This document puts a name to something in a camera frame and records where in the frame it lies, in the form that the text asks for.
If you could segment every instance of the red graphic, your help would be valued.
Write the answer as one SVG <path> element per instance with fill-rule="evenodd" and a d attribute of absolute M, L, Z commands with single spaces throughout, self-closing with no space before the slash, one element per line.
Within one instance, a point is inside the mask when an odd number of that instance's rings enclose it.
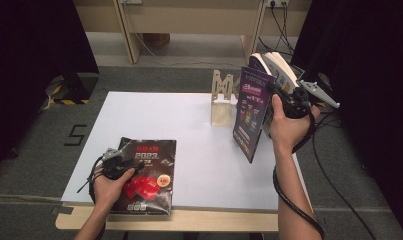
<path fill-rule="evenodd" d="M 137 146 L 136 151 L 138 152 L 158 152 L 160 148 L 158 146 Z"/>
<path fill-rule="evenodd" d="M 158 186 L 157 180 L 153 177 L 138 176 L 133 178 L 130 183 L 125 184 L 123 189 L 129 199 L 139 194 L 143 198 L 152 201 L 157 196 L 160 186 Z"/>

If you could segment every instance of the black curtain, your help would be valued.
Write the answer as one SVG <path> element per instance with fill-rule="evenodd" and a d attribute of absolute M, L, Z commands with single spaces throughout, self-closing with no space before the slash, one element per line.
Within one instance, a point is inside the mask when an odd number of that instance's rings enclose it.
<path fill-rule="evenodd" d="M 313 0 L 293 63 L 307 66 L 323 47 L 327 14 L 340 2 Z M 318 70 L 330 77 L 342 123 L 403 228 L 403 0 L 347 0 L 340 14 L 345 24 Z"/>
<path fill-rule="evenodd" d="M 0 161 L 16 146 L 59 75 L 98 73 L 71 0 L 0 1 Z"/>

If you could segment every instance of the gray carpet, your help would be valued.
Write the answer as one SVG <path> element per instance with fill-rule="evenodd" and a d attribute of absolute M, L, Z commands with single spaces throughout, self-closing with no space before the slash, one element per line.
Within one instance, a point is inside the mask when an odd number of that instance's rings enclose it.
<path fill-rule="evenodd" d="M 37 116 L 17 146 L 19 156 L 0 163 L 0 194 L 54 198 L 21 200 L 1 196 L 0 239 L 70 239 L 74 236 L 75 232 L 55 228 L 56 216 L 51 212 L 61 205 L 56 199 L 62 196 L 108 91 L 210 92 L 213 76 L 213 69 L 101 67 L 100 71 L 88 105 L 52 105 Z M 221 72 L 223 78 L 228 73 L 239 76 L 238 70 L 221 69 Z M 318 130 L 315 137 L 317 153 L 326 173 L 378 239 L 403 239 L 403 231 L 379 188 L 362 168 L 349 136 L 341 128 L 343 123 L 337 121 L 336 114 L 327 119 L 330 120 L 333 120 L 331 126 Z M 84 135 L 83 141 L 78 146 L 65 146 L 78 143 L 78 138 L 69 137 L 76 124 L 86 125 L 74 132 Z M 312 149 L 310 141 L 297 156 L 326 239 L 370 239 L 360 221 L 325 180 Z M 122 235 L 109 231 L 105 239 L 121 239 Z M 142 235 L 133 233 L 129 239 L 147 239 Z M 275 235 L 269 234 L 267 238 L 275 239 Z"/>

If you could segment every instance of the forearm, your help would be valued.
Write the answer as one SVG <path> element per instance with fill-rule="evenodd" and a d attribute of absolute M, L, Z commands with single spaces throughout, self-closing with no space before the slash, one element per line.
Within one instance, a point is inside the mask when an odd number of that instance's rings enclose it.
<path fill-rule="evenodd" d="M 305 195 L 291 150 L 275 147 L 276 174 L 285 195 L 298 208 L 315 219 Z M 320 234 L 279 198 L 280 239 L 320 239 Z"/>
<path fill-rule="evenodd" d="M 95 239 L 100 233 L 104 223 L 107 219 L 110 207 L 95 205 L 89 218 L 82 226 L 78 234 L 75 236 L 75 240 Z"/>

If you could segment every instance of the electrical outlet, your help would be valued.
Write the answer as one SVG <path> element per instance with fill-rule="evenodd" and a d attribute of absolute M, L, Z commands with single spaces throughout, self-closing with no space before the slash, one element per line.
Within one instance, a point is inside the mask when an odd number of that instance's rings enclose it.
<path fill-rule="evenodd" d="M 289 0 L 267 0 L 266 7 L 270 7 L 272 1 L 275 1 L 275 8 L 283 8 L 285 4 L 288 7 L 289 4 Z"/>

